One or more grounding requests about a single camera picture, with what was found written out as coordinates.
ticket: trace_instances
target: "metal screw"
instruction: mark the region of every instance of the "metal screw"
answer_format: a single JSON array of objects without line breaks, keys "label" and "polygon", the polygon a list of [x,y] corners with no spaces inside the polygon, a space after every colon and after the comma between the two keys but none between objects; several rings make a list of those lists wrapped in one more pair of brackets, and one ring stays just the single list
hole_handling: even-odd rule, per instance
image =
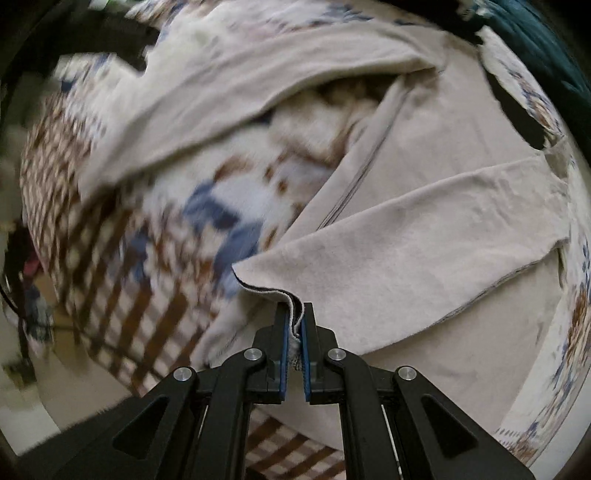
[{"label": "metal screw", "polygon": [[329,358],[331,360],[339,361],[342,360],[347,356],[347,352],[345,352],[342,348],[331,348],[329,350]]},{"label": "metal screw", "polygon": [[262,357],[262,352],[258,348],[244,350],[244,358],[247,360],[259,360],[260,357]]},{"label": "metal screw", "polygon": [[179,382],[187,381],[192,375],[193,372],[191,372],[191,369],[187,367],[177,368],[173,373],[174,378]]},{"label": "metal screw", "polygon": [[400,367],[398,375],[403,380],[414,380],[417,377],[417,371],[413,367]]}]

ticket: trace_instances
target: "beige fabric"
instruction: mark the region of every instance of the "beige fabric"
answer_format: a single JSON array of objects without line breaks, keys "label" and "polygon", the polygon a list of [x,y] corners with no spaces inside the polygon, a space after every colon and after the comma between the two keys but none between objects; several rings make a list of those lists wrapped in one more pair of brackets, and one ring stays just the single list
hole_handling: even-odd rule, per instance
[{"label": "beige fabric", "polygon": [[[364,80],[347,85],[348,80],[341,80],[344,85],[336,85],[327,98],[305,90],[281,102],[273,113],[271,136],[306,158],[336,167],[378,107],[366,97]],[[331,95],[339,92],[344,98]]]},{"label": "beige fabric", "polygon": [[398,78],[280,243],[437,180],[536,152],[502,112],[476,49],[450,34],[441,42],[445,69]]},{"label": "beige fabric", "polygon": [[454,316],[568,235],[566,183],[540,154],[440,180],[234,271],[311,301],[339,345],[363,354]]},{"label": "beige fabric", "polygon": [[[391,371],[412,365],[492,434],[519,393],[554,317],[562,293],[558,262],[553,252],[453,319],[363,357]],[[270,318],[265,314],[241,332],[241,343],[230,353],[252,344],[256,329]],[[362,317],[359,328],[366,325]],[[285,403],[258,408],[309,438],[342,449],[338,408],[310,408],[300,378],[290,372]]]},{"label": "beige fabric", "polygon": [[[445,35],[422,27],[354,22],[284,34],[219,59],[197,57],[176,85],[106,133],[79,174],[80,196],[87,202],[305,88],[362,74],[440,69]],[[194,102],[187,105],[187,98]]]}]

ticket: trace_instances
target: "wrinkled cloth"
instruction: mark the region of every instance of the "wrinkled cloth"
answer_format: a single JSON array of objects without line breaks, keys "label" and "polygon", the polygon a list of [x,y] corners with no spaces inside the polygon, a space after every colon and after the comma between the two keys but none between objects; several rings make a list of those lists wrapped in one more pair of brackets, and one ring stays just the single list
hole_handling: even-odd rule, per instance
[{"label": "wrinkled cloth", "polygon": [[356,22],[287,33],[219,59],[198,57],[169,91],[107,131],[79,174],[80,196],[92,201],[131,174],[199,147],[303,89],[362,74],[441,69],[442,36]]},{"label": "wrinkled cloth", "polygon": [[413,190],[234,272],[249,289],[311,301],[340,346],[369,353],[457,315],[541,261],[569,235],[567,199],[539,155]]}]

